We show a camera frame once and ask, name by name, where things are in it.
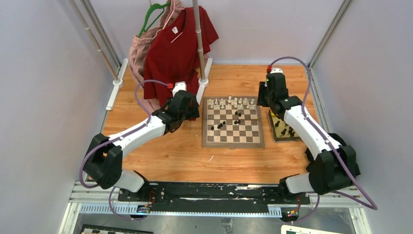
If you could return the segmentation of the gold metal tray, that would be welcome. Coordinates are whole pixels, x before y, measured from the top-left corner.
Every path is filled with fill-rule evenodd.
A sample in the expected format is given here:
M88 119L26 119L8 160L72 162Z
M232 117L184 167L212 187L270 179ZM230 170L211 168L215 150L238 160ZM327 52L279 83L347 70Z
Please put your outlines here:
M300 136L296 131L285 121L278 118L271 110L268 110L267 113L272 138L275 143L281 142L296 142L301 141Z

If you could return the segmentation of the green clothes hanger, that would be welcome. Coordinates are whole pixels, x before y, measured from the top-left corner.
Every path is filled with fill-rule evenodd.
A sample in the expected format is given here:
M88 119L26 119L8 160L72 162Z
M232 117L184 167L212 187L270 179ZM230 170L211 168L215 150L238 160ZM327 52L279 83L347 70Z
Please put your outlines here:
M171 6L171 1L167 1L164 4L159 4L159 3L151 4L149 9L146 12L144 23L139 33L137 34L137 37L140 38L143 33L151 29L154 23L156 23L158 19L160 19L164 15L165 11L170 6Z

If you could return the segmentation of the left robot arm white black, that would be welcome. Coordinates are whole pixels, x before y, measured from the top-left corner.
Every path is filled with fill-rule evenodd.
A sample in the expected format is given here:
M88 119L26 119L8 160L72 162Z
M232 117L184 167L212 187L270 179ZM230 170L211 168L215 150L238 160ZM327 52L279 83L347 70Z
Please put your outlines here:
M130 191L137 201L149 196L147 180L138 172L123 169L125 156L146 142L173 133L185 120L199 118L196 96L179 90L161 109L148 118L118 134L95 135L80 166L79 175L86 173L102 189L117 187Z

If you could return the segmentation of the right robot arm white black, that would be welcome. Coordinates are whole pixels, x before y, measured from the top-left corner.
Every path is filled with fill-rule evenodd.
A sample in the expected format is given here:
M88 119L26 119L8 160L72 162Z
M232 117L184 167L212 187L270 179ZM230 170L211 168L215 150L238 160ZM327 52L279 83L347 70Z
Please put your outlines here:
M308 172L280 180L280 201L288 204L299 193L324 195L353 185L353 179L360 174L355 150L337 135L325 132L302 105L300 98L288 94L281 69L273 69L266 80L260 82L257 105L270 108L307 146Z

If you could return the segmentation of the white clothes rack frame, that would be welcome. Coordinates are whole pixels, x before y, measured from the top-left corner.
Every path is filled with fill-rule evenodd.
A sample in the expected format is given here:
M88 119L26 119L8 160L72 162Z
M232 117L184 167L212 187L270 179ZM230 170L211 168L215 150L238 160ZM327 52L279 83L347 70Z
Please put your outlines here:
M123 77L126 72L128 59L125 58L123 62L120 62L115 50L110 43L93 7L89 0L80 0L81 7L77 5L75 0L68 1L80 20L85 32L91 39L95 46L95 50L102 56L110 74L113 78L113 90L110 94L106 110L111 111L114 109L116 99L119 95L121 88L124 85ZM212 67L213 58L204 58L204 49L202 42L202 30L200 24L199 4L197 0L192 2L195 20L195 33L198 42L198 54L200 58L200 73L199 89L196 95L197 101L201 102L205 89L209 86L209 73Z

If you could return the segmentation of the white chess piece row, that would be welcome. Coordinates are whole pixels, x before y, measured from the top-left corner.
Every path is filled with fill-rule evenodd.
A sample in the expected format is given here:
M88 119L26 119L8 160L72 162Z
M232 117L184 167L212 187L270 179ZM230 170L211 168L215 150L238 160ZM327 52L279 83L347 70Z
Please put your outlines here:
M208 110L256 110L258 100L253 96L206 97L204 107Z

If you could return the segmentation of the pink garment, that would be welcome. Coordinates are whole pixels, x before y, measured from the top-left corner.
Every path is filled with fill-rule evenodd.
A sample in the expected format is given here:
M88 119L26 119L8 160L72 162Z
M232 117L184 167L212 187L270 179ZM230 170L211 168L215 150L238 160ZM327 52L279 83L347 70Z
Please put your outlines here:
M149 30L143 32L141 36L135 35L133 37L129 50L128 66L131 71L131 77L136 85L144 81L143 75L146 55L157 34L160 33L166 25L170 25L184 8L180 0L168 0L167 2L170 3L170 6L161 14L159 24L150 27Z

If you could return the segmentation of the black mounting rail base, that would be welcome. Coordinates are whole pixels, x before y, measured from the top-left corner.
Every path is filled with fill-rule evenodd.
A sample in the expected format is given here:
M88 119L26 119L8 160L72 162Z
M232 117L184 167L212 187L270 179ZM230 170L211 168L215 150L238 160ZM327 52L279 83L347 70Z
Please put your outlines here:
M230 184L201 182L153 181L136 193L121 189L117 197L122 202L148 202L152 211L184 213L269 212L269 205L296 208L310 204L305 194L283 198L277 184Z

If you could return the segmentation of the red t-shirt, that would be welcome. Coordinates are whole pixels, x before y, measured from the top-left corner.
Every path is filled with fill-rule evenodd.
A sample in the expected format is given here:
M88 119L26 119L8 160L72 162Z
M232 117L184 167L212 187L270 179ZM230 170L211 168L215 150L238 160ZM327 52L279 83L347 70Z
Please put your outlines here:
M164 105L172 91L162 82L185 82L187 91L197 94L199 66L194 10L188 7L158 33L149 48L144 63L144 99L156 99L160 106Z

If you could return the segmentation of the wooden chess board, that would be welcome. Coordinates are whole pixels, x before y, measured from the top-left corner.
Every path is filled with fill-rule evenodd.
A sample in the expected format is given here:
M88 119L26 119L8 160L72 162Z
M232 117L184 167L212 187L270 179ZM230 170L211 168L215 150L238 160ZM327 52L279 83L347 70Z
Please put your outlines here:
M261 111L258 106L256 110L208 110L202 104L202 108L204 148L263 149L265 147ZM236 116L236 111L241 112L242 115ZM226 121L226 126L217 129L217 125L223 121Z

